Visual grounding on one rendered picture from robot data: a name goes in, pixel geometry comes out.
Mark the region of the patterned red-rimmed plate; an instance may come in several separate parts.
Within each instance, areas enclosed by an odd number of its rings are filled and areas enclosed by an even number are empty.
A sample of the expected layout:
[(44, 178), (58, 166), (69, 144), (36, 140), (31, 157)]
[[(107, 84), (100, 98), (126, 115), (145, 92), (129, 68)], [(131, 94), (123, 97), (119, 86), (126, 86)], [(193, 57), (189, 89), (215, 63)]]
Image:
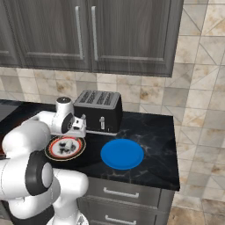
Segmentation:
[[(70, 154), (60, 154), (59, 142), (65, 142), (68, 140), (73, 141), (73, 144), (76, 146), (76, 150)], [(69, 161), (80, 156), (84, 152), (85, 148), (86, 142), (84, 138), (73, 136), (54, 136), (45, 148), (45, 155), (54, 161)]]

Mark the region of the grey drawer front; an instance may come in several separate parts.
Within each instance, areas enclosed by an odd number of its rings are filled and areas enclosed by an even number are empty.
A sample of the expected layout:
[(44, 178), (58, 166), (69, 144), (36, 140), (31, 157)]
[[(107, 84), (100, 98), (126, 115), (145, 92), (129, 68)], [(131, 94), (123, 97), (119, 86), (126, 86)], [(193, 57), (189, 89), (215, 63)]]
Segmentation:
[(81, 198), (79, 201), (81, 211), (86, 215), (91, 225), (123, 225), (107, 221), (105, 215), (124, 221), (137, 221), (136, 225), (158, 225), (157, 216), (140, 207), (130, 207), (118, 203), (101, 200), (88, 200)]
[[(138, 199), (122, 197), (103, 192), (103, 188), (117, 192), (126, 192), (136, 194), (139, 193)], [(160, 195), (160, 189), (143, 185), (133, 185), (118, 181), (105, 180), (100, 178), (89, 178), (89, 189), (87, 196), (99, 197), (110, 200), (119, 200), (128, 203), (139, 204), (147, 207), (157, 208)]]

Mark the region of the blue plate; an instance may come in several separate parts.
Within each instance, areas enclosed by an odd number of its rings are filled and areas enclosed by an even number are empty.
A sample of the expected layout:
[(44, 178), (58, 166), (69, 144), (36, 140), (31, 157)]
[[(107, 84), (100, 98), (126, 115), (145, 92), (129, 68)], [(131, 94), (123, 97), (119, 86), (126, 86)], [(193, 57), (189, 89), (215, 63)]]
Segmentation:
[(116, 139), (109, 141), (101, 149), (102, 161), (109, 167), (116, 170), (130, 170), (138, 166), (143, 158), (142, 147), (128, 139)]

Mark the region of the black and silver toaster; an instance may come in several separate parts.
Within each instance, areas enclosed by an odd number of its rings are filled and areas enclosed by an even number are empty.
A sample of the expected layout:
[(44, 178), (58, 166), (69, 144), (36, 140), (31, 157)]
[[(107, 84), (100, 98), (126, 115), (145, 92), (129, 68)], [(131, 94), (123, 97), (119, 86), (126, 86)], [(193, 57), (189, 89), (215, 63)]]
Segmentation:
[(75, 116), (86, 117), (86, 130), (117, 134), (123, 110), (121, 95), (113, 91), (84, 90), (74, 102)]

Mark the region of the grey wood cupboard door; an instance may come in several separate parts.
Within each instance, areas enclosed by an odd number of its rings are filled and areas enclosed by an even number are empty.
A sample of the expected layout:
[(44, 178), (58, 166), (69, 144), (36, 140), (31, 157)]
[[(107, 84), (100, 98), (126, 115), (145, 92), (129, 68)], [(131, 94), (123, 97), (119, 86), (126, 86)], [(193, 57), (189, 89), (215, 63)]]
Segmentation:
[[(87, 5), (95, 72), (172, 75), (184, 0), (88, 0)], [(97, 62), (91, 6), (96, 6)]]
[(4, 0), (0, 0), (0, 67), (20, 67), (18, 46)]
[[(90, 69), (85, 0), (6, 0), (5, 3), (24, 68)], [(76, 6), (80, 6), (83, 60), (79, 57)]]

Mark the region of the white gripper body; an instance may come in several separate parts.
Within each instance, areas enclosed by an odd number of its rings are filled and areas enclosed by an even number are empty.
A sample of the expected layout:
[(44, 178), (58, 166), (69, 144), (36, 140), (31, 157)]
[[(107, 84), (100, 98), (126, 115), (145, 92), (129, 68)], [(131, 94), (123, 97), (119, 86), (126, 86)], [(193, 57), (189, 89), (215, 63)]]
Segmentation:
[(69, 135), (81, 138), (86, 136), (86, 116), (84, 114), (81, 118), (75, 117), (74, 123), (69, 130)]

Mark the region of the black and white dessert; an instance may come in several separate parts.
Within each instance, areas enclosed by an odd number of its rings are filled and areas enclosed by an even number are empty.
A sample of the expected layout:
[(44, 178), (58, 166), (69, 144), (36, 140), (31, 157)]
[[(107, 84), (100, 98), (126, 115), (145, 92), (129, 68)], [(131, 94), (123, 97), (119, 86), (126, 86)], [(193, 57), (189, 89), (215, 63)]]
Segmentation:
[(60, 154), (70, 154), (76, 150), (76, 146), (73, 144), (72, 140), (65, 142), (59, 142), (59, 153)]

